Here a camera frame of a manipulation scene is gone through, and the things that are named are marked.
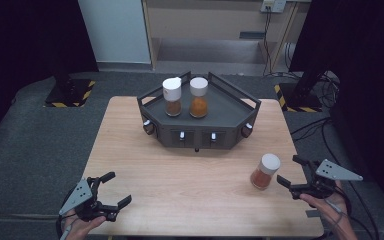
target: gray carpet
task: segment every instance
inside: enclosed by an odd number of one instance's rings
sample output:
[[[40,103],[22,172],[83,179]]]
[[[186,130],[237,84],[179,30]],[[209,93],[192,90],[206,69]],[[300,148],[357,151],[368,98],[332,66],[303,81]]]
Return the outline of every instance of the gray carpet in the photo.
[[[44,100],[54,85],[52,78],[21,89],[0,124],[0,239],[56,239],[54,221],[6,219],[7,214],[57,215],[67,191],[82,177],[108,101],[113,96],[137,96],[179,74],[101,72],[73,75],[96,81],[81,108],[46,108]],[[224,76],[258,98],[276,99],[274,84],[290,78]],[[318,94],[323,85],[315,89]],[[329,116],[320,113],[284,113],[290,131]],[[329,147],[341,163],[352,169],[332,125],[325,128]],[[298,154],[312,160],[331,159],[320,129],[295,143]],[[374,182],[355,183],[384,239],[384,195]],[[373,230],[360,200],[348,184],[353,215]],[[370,239],[353,223],[360,239]],[[106,239],[92,236],[89,239]]]

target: yellow and black hazard tape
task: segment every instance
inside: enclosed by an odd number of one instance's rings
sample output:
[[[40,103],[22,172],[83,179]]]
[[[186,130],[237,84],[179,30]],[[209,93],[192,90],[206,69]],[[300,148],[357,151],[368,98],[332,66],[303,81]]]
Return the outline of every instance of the yellow and black hazard tape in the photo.
[[[86,103],[86,100],[89,98],[94,85],[95,81],[89,82],[86,92],[83,94],[83,98],[79,102],[50,102],[45,103],[45,107],[82,107]]]
[[[288,106],[285,98],[283,97],[282,90],[279,85],[274,86],[274,90],[276,91],[277,98],[279,99],[280,107],[283,111],[288,112],[321,112],[322,108],[320,107],[290,107]]]

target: wooden table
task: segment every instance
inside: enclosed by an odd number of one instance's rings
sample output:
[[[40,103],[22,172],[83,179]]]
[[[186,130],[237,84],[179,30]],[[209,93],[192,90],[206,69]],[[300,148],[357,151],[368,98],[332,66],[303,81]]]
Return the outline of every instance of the wooden table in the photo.
[[[319,218],[271,182],[259,191],[250,175],[261,156],[281,159],[278,174],[304,183],[279,103],[262,100],[254,131],[231,150],[165,148],[142,129],[135,97],[113,97],[108,105],[84,177],[114,171],[101,184],[98,200],[107,205],[132,195],[115,223],[92,234],[140,236],[320,236]]]

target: brown spice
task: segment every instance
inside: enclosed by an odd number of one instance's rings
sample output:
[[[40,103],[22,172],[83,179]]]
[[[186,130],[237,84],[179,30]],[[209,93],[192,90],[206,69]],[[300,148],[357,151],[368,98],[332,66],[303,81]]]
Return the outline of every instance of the brown spice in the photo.
[[[190,114],[194,117],[204,117],[207,115],[207,100],[203,97],[195,97],[192,100],[191,106],[190,106]]]
[[[269,186],[271,179],[272,179],[271,175],[263,173],[258,168],[255,169],[255,171],[251,174],[252,184],[260,190],[266,189]]]
[[[166,101],[166,113],[169,116],[177,116],[180,114],[182,106],[180,100],[177,101]]]

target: black curtain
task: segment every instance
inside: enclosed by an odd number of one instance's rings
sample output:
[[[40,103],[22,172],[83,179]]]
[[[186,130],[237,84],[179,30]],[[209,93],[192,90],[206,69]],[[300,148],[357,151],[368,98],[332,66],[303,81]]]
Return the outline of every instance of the black curtain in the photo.
[[[344,3],[348,7],[338,12]],[[335,24],[340,27],[331,28],[338,13]],[[311,49],[332,29],[324,53],[315,54]],[[384,1],[313,0],[291,70],[306,71],[314,58],[329,63],[339,77],[338,102],[331,113],[351,160],[361,159],[384,191]]]
[[[98,68],[77,1],[0,0],[0,121],[23,86],[86,71]]]

